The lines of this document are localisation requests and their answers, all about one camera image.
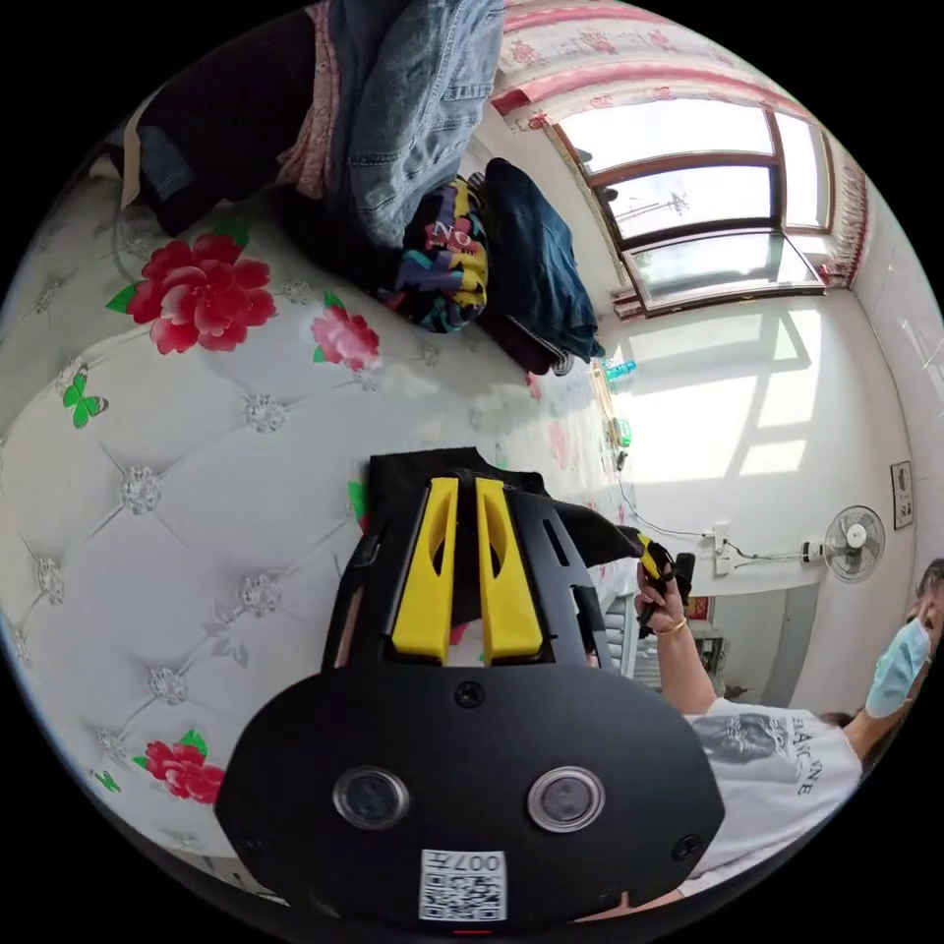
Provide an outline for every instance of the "white wall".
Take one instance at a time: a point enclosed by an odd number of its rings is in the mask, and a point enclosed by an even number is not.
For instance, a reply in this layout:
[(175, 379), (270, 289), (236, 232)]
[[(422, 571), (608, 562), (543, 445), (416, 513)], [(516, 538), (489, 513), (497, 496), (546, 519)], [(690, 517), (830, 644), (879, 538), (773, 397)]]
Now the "white wall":
[(750, 689), (743, 697), (747, 703), (760, 701), (767, 687), (777, 658), (786, 605), (786, 590), (726, 594), (715, 600), (712, 627), (731, 640), (722, 675), (725, 684)]
[[(921, 264), (901, 225), (878, 191), (869, 185), (869, 229), (854, 293), (869, 319), (897, 386), (911, 442), (914, 472), (914, 526), (895, 535), (914, 546), (910, 591), (927, 563), (944, 555), (944, 322)], [(877, 619), (851, 619), (867, 611), (875, 590), (885, 590), (883, 611), (901, 609), (884, 632)], [(839, 591), (825, 585), (806, 663), (794, 704), (815, 709), (853, 711), (864, 700), (874, 660), (887, 645), (907, 605), (897, 584), (886, 579)], [(841, 631), (827, 627), (840, 626)], [(828, 704), (820, 682), (836, 674), (842, 679), (864, 676), (853, 690), (836, 692)]]
[[(858, 586), (799, 564), (748, 566), (716, 579), (702, 559), (695, 572), (694, 592), (719, 597), (823, 579), (793, 703), (857, 708), (875, 659), (901, 621), (915, 571), (944, 553), (944, 328), (887, 206), (872, 193), (855, 285), (861, 305), (853, 293), (834, 291), (625, 325), (612, 314), (610, 292), (620, 281), (605, 237), (551, 142), (540, 132), (513, 135), (491, 107), (476, 137), (530, 174), (567, 222), (601, 343), (611, 357), (634, 355), (640, 364), (638, 409), (628, 411), (628, 475), (643, 516), (698, 532), (727, 520), (731, 539), (749, 553), (793, 551), (822, 537), (848, 504), (867, 504), (882, 517), (885, 556)], [(816, 253), (814, 242), (802, 248)], [(648, 354), (642, 335), (650, 335)], [(664, 356), (673, 346), (676, 356)], [(783, 361), (797, 361), (798, 348), (808, 363), (780, 370)], [(917, 527), (895, 532), (889, 466), (907, 458), (914, 462)], [(744, 474), (778, 463), (782, 471)], [(707, 547), (664, 540), (676, 553)]]
[(869, 184), (869, 230), (853, 292), (898, 386), (914, 464), (915, 582), (944, 555), (944, 320), (921, 263)]
[(822, 580), (793, 703), (856, 708), (901, 622), (915, 538), (912, 529), (892, 527), (889, 467), (910, 457), (909, 442), (894, 382), (855, 296), (720, 305), (622, 331), (639, 368), (617, 410), (632, 427), (630, 474), (647, 521), (698, 533), (726, 521), (746, 554), (778, 554), (821, 538), (847, 505), (865, 504), (882, 518), (885, 555), (858, 586), (799, 562), (717, 577), (707, 542), (664, 536), (674, 553), (699, 554), (699, 595)]

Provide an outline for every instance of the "woman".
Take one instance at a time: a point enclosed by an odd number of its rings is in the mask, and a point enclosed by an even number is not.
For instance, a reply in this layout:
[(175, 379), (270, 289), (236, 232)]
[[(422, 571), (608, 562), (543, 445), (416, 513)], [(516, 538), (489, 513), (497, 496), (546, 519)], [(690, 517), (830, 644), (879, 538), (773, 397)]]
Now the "woman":
[[(920, 688), (944, 626), (944, 558), (917, 587), (906, 624), (879, 659), (865, 706), (850, 718), (793, 708), (741, 705), (719, 698), (701, 664), (679, 588), (665, 594), (637, 569), (636, 611), (657, 609), (662, 693), (689, 720), (718, 781), (726, 816), (691, 876), (674, 892), (641, 906), (678, 901), (746, 871), (784, 849), (853, 793)], [(626, 915), (620, 907), (584, 920)]]

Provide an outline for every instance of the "sunlight on wall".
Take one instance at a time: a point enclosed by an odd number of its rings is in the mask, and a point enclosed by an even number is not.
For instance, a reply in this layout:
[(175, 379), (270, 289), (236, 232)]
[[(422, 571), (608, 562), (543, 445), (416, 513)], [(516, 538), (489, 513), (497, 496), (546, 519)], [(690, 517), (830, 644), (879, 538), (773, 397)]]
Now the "sunlight on wall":
[(796, 472), (803, 461), (806, 440), (769, 442), (753, 445), (740, 467), (741, 475), (771, 475), (775, 472)]
[(633, 481), (724, 478), (756, 388), (757, 377), (745, 377), (632, 396), (628, 404), (618, 398), (617, 412), (632, 428)]
[(637, 365), (664, 357), (677, 357), (690, 351), (727, 347), (757, 341), (764, 316), (731, 315), (726, 318), (673, 324), (663, 330), (636, 334), (632, 339), (632, 353)]
[[(803, 425), (813, 419), (819, 386), (820, 319), (813, 309), (755, 311), (672, 319), (664, 328), (649, 323), (634, 334), (637, 381), (614, 397), (632, 428), (633, 480), (646, 485), (732, 472), (797, 472), (806, 446)], [(732, 376), (709, 380), (719, 371)], [(683, 422), (683, 429), (667, 417)]]
[[(813, 418), (816, 389), (819, 384), (819, 363), (823, 350), (823, 330), (816, 311), (791, 311), (790, 318), (809, 358), (809, 367), (802, 371), (773, 374), (767, 382), (767, 396), (760, 411), (758, 427), (788, 426), (808, 423)], [(784, 322), (777, 332), (776, 361), (795, 357), (794, 343)]]

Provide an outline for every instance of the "pink flower print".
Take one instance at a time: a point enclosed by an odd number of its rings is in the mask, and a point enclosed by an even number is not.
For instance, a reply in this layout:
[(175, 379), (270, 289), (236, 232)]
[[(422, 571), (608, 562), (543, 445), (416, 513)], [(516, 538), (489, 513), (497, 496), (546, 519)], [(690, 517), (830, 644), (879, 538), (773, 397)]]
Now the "pink flower print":
[(551, 455), (561, 469), (570, 464), (570, 439), (567, 430), (560, 420), (552, 420), (548, 428), (551, 437)]
[(511, 58), (523, 66), (536, 66), (544, 62), (544, 56), (530, 43), (516, 39), (509, 47)]
[(649, 41), (657, 49), (662, 49), (664, 52), (678, 52), (673, 46), (672, 41), (660, 29), (651, 29), (649, 31)]
[(381, 340), (361, 315), (348, 315), (341, 300), (328, 293), (324, 315), (312, 320), (312, 334), (331, 364), (343, 364), (352, 371), (373, 366), (380, 355)]
[(593, 49), (594, 52), (607, 52), (611, 56), (617, 54), (617, 48), (597, 29), (589, 29), (587, 32), (582, 32), (580, 38)]
[(541, 397), (544, 394), (541, 392), (541, 385), (538, 383), (538, 379), (533, 374), (525, 374), (525, 379), (528, 383), (528, 389), (531, 391), (531, 399), (536, 402), (541, 402)]

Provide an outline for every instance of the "hand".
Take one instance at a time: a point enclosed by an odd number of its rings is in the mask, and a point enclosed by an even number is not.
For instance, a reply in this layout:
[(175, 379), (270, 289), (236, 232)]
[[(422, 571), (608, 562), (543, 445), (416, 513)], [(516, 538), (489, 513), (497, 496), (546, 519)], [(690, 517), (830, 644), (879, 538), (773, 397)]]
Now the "hand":
[(636, 615), (641, 616), (648, 604), (654, 604), (656, 612), (649, 618), (647, 625), (655, 633), (669, 632), (685, 619), (685, 605), (681, 601), (679, 585), (674, 579), (666, 585), (665, 595), (654, 590), (649, 583), (649, 576), (642, 564), (636, 566)]

